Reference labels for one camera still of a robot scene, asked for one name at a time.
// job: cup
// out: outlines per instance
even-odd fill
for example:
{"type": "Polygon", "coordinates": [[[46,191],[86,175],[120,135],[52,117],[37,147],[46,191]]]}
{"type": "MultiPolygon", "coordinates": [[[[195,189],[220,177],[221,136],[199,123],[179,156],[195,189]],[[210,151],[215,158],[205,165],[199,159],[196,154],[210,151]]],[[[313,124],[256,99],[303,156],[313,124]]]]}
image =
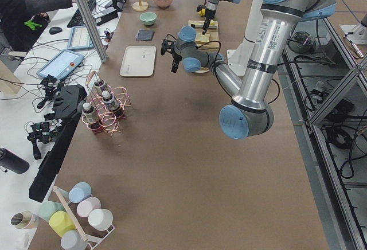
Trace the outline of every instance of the cup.
{"type": "Polygon", "coordinates": [[[52,215],[55,214],[57,211],[65,211],[65,208],[61,203],[54,201],[45,201],[40,206],[38,216],[49,222],[52,215]]]}
{"type": "Polygon", "coordinates": [[[86,182],[79,182],[69,192],[69,200],[72,203],[79,203],[90,197],[92,194],[92,188],[86,182]]]}
{"type": "Polygon", "coordinates": [[[78,204],[76,212],[80,217],[88,217],[93,210],[99,208],[101,208],[99,199],[96,197],[88,197],[78,204]]]}
{"type": "Polygon", "coordinates": [[[88,241],[84,241],[75,230],[67,231],[61,238],[61,247],[64,250],[85,250],[87,244],[88,241]]]}
{"type": "Polygon", "coordinates": [[[53,214],[50,218],[49,225],[60,237],[63,237],[67,231],[76,229],[73,221],[67,212],[64,211],[57,211],[53,214]]]}
{"type": "Polygon", "coordinates": [[[88,216],[89,224],[98,231],[107,230],[113,220],[112,212],[107,209],[95,209],[88,216]]]}
{"type": "Polygon", "coordinates": [[[38,226],[40,218],[31,211],[23,211],[15,214],[11,219],[11,224],[17,229],[33,229],[38,226]]]}

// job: black mouse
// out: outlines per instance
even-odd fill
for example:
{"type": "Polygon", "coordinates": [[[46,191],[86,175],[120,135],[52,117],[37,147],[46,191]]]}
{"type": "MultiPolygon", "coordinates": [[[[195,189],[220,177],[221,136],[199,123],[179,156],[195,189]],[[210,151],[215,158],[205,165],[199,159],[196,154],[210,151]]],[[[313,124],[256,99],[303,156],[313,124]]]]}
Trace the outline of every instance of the black mouse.
{"type": "Polygon", "coordinates": [[[54,35],[54,34],[57,34],[57,33],[60,33],[63,29],[58,27],[58,26],[53,26],[52,28],[50,28],[50,34],[51,35],[54,35]]]}

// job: tablet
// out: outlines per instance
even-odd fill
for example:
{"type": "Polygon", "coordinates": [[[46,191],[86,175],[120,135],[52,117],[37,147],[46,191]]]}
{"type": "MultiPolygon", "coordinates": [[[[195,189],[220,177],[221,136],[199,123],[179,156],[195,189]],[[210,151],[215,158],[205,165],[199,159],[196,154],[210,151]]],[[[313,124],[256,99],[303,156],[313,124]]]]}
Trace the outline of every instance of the tablet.
{"type": "Polygon", "coordinates": [[[40,77],[51,75],[57,80],[66,78],[83,61],[84,56],[71,50],[63,49],[36,72],[40,77]]]}
{"type": "Polygon", "coordinates": [[[67,49],[88,50],[92,48],[93,42],[89,36],[87,27],[85,27],[85,25],[72,27],[67,49]]]}

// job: metal pole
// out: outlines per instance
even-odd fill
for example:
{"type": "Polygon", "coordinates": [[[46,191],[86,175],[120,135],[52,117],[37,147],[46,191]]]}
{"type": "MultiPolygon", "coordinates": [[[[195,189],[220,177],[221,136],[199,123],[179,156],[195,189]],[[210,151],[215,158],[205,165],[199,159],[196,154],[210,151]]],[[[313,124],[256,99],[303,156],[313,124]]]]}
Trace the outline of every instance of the metal pole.
{"type": "Polygon", "coordinates": [[[78,5],[81,16],[83,17],[83,21],[85,23],[85,26],[87,27],[89,36],[91,37],[91,40],[94,44],[94,48],[96,49],[98,56],[101,59],[101,62],[105,63],[108,60],[108,56],[106,50],[102,45],[102,41],[97,31],[96,21],[94,20],[91,11],[89,10],[87,1],[76,0],[76,4],[78,5]]]}

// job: black cylinder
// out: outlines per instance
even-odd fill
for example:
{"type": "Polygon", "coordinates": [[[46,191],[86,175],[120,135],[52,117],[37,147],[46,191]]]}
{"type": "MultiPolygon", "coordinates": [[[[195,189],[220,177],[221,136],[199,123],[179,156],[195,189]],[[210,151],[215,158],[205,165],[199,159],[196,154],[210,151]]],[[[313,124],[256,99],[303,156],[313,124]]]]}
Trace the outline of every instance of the black cylinder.
{"type": "Polygon", "coordinates": [[[29,163],[7,149],[0,148],[0,166],[17,174],[22,174],[29,169],[29,163]]]}

